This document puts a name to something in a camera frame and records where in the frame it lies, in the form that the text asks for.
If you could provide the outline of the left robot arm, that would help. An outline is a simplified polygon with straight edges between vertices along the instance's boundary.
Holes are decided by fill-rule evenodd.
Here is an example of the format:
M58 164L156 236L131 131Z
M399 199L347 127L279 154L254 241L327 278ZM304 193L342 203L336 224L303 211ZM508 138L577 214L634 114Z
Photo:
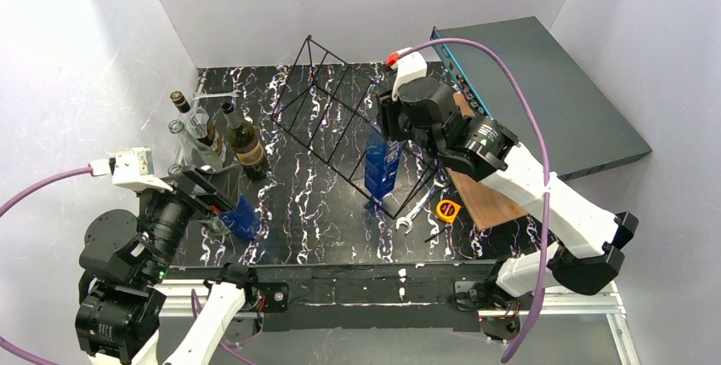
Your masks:
M75 329L93 364L155 364L159 314L156 289L173 262L188 225L231 211L237 196L232 167L182 167L159 178L143 165L111 158L102 173L139 198L139 213L113 209L87 228Z

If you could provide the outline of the green wine bottle tan label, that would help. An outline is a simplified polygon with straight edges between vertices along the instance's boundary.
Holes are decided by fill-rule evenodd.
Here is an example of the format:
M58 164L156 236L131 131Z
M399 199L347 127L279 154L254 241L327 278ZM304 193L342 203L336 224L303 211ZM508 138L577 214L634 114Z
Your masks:
M255 127L236 111L233 103L221 105L226 120L225 138L250 180L263 179L270 170L264 146Z

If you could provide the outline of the blue square bottle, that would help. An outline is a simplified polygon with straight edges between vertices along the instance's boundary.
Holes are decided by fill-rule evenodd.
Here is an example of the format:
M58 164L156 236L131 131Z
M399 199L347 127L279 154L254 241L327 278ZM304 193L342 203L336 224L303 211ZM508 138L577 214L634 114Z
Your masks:
M260 230L260 220L244 194L233 210L221 212L219 218L232 235L242 240L253 241Z
M394 189L401 151L401 141L386 140L375 123L366 125L364 185L375 200Z

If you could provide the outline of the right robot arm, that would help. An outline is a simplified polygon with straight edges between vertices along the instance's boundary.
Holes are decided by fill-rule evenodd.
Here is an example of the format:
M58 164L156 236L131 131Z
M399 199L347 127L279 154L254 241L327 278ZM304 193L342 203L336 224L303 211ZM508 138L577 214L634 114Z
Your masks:
M503 294L520 297L543 275L552 286L594 295L620 273L628 244L638 228L629 212L602 209L561 181L488 116L469 116L454 90L420 77L378 94L378 123L386 140L410 140L453 172L503 194L550 230L556 242L534 254L497 264L489 282Z

